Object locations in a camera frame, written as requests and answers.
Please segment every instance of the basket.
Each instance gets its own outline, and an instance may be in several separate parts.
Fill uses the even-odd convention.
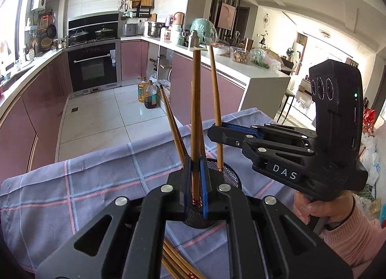
[[[211,171],[218,171],[217,169],[217,160],[216,159],[207,159],[208,161],[208,169],[209,172]],[[235,186],[239,189],[242,189],[241,181],[235,170],[233,170],[229,165],[224,163],[224,169],[223,169],[223,175],[224,175],[224,181],[225,183]],[[188,218],[184,221],[184,223],[195,229],[206,229],[214,224],[218,223],[218,221],[213,220],[205,220],[204,216],[202,214],[202,209],[195,206],[190,205],[190,210],[188,213]]]

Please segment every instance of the camera lens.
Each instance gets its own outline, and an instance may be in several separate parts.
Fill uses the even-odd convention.
[[[313,95],[316,94],[316,86],[315,86],[315,81],[314,80],[311,81],[311,91],[312,91]]]
[[[318,89],[318,96],[320,99],[324,98],[324,86],[323,86],[323,81],[320,77],[316,80],[316,86]]]
[[[334,98],[334,86],[332,85],[332,81],[329,78],[326,80],[326,94],[329,100]]]

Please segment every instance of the built-in oven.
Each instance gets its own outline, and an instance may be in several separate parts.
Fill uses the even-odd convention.
[[[98,42],[67,49],[72,96],[81,96],[118,87],[120,76],[120,43]]]

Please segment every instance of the oil bottle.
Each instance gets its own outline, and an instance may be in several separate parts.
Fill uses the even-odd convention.
[[[145,88],[145,107],[148,109],[157,107],[157,88],[152,81],[149,81]]]
[[[145,100],[145,88],[146,88],[146,77],[138,78],[141,81],[138,83],[138,101],[144,102]]]

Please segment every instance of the pink sleeve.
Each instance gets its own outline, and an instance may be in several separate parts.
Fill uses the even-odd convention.
[[[348,263],[357,278],[377,255],[386,239],[386,228],[368,220],[355,206],[350,218],[332,231],[323,231],[325,243]]]

